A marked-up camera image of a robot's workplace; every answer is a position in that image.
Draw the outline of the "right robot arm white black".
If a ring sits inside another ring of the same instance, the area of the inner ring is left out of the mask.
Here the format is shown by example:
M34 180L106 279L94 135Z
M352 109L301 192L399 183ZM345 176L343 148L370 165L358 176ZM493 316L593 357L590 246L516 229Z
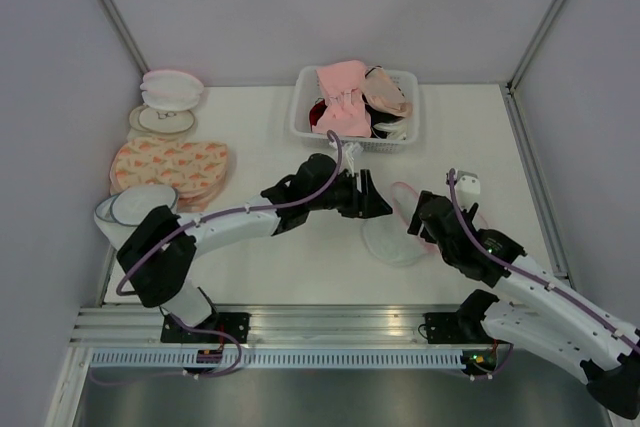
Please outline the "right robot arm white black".
M455 313L459 335L522 348L571 374L610 412L637 419L638 327L556 279L505 234L474 228L474 214L454 198L423 191L408 228L482 285Z

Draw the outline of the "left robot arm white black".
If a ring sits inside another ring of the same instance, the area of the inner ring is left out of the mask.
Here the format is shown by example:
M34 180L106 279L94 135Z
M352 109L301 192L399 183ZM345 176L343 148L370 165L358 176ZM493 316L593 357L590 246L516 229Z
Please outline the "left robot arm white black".
M193 262L240 241L289 232L314 211L372 219L393 209L369 170L353 173L325 154L313 154L241 207L200 214L153 208L118 248L116 259L143 306L164 310L195 342L206 343L217 334L217 312L208 295L188 282Z

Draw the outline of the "white mesh laundry bag pink zipper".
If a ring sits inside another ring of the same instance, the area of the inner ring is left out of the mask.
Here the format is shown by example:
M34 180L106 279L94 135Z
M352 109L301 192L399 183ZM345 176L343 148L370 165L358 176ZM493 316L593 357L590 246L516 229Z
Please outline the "white mesh laundry bag pink zipper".
M419 193L405 182L395 182L390 188L392 214L368 219L361 232L369 253L392 267L408 267L427 255L438 255L436 245L408 234Z

